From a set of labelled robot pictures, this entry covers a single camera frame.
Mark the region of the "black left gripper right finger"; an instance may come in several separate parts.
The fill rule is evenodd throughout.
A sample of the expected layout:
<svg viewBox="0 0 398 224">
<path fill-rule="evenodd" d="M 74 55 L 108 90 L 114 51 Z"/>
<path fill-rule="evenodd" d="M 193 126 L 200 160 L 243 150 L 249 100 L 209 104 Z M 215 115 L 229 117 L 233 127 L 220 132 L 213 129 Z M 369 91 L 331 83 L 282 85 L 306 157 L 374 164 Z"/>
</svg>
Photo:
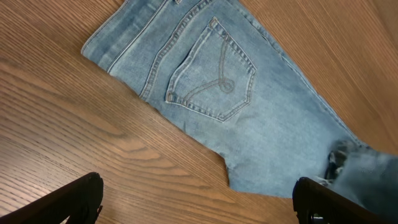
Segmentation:
<svg viewBox="0 0 398 224">
<path fill-rule="evenodd" d="M 296 181 L 292 199 L 300 224 L 386 222 L 376 214 L 307 177 Z"/>
</svg>

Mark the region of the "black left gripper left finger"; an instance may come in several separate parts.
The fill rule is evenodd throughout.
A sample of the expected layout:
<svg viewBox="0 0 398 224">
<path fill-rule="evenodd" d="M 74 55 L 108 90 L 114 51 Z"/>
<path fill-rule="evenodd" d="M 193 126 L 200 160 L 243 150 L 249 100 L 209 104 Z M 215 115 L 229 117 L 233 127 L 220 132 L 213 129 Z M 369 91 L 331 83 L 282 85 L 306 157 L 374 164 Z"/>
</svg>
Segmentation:
<svg viewBox="0 0 398 224">
<path fill-rule="evenodd" d="M 104 182 L 90 172 L 1 217 L 1 223 L 95 224 L 102 210 Z"/>
</svg>

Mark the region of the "light blue denim jeans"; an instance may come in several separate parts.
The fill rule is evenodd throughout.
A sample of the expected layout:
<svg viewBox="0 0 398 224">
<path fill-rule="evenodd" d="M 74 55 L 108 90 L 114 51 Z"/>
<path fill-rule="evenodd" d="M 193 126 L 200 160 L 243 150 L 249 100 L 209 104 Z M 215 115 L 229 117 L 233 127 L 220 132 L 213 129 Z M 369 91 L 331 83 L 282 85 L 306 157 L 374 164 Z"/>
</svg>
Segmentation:
<svg viewBox="0 0 398 224">
<path fill-rule="evenodd" d="M 359 140 L 238 1 L 133 0 L 82 54 L 225 161 L 233 190 L 319 184 L 397 222 L 397 157 Z"/>
</svg>

